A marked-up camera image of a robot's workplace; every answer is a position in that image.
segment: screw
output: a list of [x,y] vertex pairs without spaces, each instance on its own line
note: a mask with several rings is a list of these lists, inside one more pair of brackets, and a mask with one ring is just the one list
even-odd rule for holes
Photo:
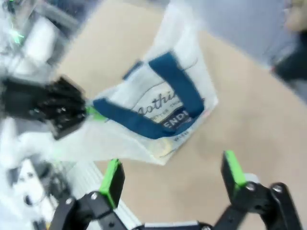
[[255,185],[252,184],[252,183],[248,183],[248,184],[246,185],[246,188],[247,188],[248,190],[250,190],[250,191],[255,191]]
[[68,198],[68,199],[66,200],[65,203],[66,203],[67,205],[69,205],[71,202],[72,202],[72,199],[71,199],[71,198]]
[[283,191],[283,189],[280,185],[274,185],[273,190],[277,193],[281,193]]
[[93,194],[91,195],[91,199],[92,199],[92,200],[96,200],[96,198],[97,198],[97,193],[93,193]]

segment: blue handle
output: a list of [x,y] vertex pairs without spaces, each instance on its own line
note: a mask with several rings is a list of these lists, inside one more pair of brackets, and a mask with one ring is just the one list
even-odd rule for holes
[[203,100],[187,74],[178,68],[178,63],[170,52],[157,57],[148,64],[173,88],[190,116],[188,122],[183,123],[177,129],[169,128],[135,111],[117,106],[105,98],[94,100],[94,107],[101,115],[150,139],[179,135],[187,130],[204,111]]

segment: white tote bag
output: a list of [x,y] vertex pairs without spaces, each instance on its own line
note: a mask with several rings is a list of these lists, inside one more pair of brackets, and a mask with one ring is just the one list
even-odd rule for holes
[[52,146],[33,135],[23,142],[40,140],[60,160],[164,165],[218,103],[194,25],[186,8],[169,5],[150,50],[121,84],[93,100],[78,131]]

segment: wooden table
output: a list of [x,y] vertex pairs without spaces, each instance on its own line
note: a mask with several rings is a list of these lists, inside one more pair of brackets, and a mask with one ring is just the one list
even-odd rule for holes
[[[162,13],[106,1],[93,14],[59,67],[89,97],[120,82],[150,47]],[[307,108],[268,71],[232,48],[200,34],[219,105],[166,166],[124,160],[123,200],[143,222],[198,219],[211,224],[229,203],[220,174],[223,150],[235,151],[246,172],[264,185],[290,189],[307,224]],[[97,165],[104,170],[105,163]],[[264,229],[250,215],[242,229]]]

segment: green tape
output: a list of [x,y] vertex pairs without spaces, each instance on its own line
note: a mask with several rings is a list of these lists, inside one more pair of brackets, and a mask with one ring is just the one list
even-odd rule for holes
[[233,151],[227,150],[225,155],[231,170],[232,177],[236,184],[235,191],[237,191],[240,187],[246,184],[245,175],[238,160],[236,159],[235,153]]
[[116,172],[119,165],[120,165],[119,159],[113,159],[110,161],[106,169],[106,174],[99,189],[100,193],[108,198],[113,208],[116,208],[116,205],[110,193],[110,187],[114,173]]
[[87,113],[89,113],[90,115],[94,117],[94,120],[104,121],[107,119],[105,116],[102,116],[97,110],[95,110],[95,108],[92,106],[87,107],[86,110],[87,110]]

